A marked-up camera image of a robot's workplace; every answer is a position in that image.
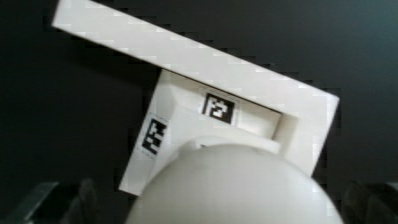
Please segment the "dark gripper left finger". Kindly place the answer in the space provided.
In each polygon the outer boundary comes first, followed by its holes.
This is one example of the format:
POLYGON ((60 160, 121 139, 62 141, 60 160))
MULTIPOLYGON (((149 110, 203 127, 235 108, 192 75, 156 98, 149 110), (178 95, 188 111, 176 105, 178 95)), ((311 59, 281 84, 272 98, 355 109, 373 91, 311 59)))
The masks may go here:
POLYGON ((0 224, 98 224, 94 181, 41 182, 0 224))

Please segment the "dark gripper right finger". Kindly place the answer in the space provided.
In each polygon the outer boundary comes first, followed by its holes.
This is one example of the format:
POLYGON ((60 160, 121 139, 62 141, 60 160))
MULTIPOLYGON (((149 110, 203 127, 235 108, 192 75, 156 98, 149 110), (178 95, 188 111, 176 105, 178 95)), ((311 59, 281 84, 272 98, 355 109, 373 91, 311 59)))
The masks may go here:
POLYGON ((345 224, 398 224, 398 182, 352 182, 341 201, 345 224))

